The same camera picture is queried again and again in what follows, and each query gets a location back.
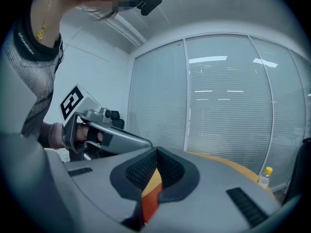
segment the black chair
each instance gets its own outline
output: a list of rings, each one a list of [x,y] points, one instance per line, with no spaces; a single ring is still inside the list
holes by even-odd
[[[120,119],[120,114],[118,111],[111,111],[112,125],[119,129],[124,129],[124,120]]]
[[[311,138],[303,140],[303,145],[300,147],[290,185],[288,187],[283,204],[296,197],[297,195],[306,195],[307,186],[311,175]]]

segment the table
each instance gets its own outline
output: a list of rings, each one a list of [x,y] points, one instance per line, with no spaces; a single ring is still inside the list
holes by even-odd
[[[222,162],[224,164],[227,164],[228,166],[231,166],[232,168],[234,168],[235,170],[237,170],[244,176],[248,177],[253,182],[256,183],[258,180],[258,175],[256,173],[228,159],[210,155],[210,154],[205,154],[205,153],[195,153],[195,152],[187,152],[187,153]],[[161,190],[162,190],[162,179],[161,179],[159,171],[156,169],[147,187],[141,194],[142,210],[143,210],[143,216],[144,216],[145,222],[148,222],[149,219],[154,214],[154,212],[156,211],[158,207],[157,195],[159,194],[159,192],[161,192]],[[266,191],[269,192],[274,197],[269,187],[266,188]]]

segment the black slotted strip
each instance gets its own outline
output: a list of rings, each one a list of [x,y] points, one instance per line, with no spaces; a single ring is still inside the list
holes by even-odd
[[[84,173],[89,173],[91,171],[93,171],[93,169],[91,169],[90,167],[84,167],[84,168],[68,171],[68,174],[70,175],[70,177],[73,177],[73,176],[81,175]]]
[[[226,191],[232,201],[244,215],[251,227],[261,224],[268,216],[247,196],[244,191],[237,187]]]

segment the person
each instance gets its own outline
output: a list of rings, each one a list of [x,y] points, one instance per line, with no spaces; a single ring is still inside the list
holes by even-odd
[[[101,19],[114,16],[119,5],[128,0],[32,0],[12,26],[3,45],[2,54],[37,100],[22,128],[22,134],[33,137],[44,148],[64,148],[61,123],[48,124],[43,119],[53,96],[53,82],[63,60],[60,34],[62,16],[77,6],[95,7]],[[75,141],[87,138],[88,126],[79,124]]]

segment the bottle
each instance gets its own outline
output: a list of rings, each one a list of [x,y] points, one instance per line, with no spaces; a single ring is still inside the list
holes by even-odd
[[[258,184],[262,187],[262,188],[266,188],[269,184],[269,179],[270,176],[272,174],[273,169],[269,166],[266,167],[265,171],[262,172],[259,176],[258,179]]]

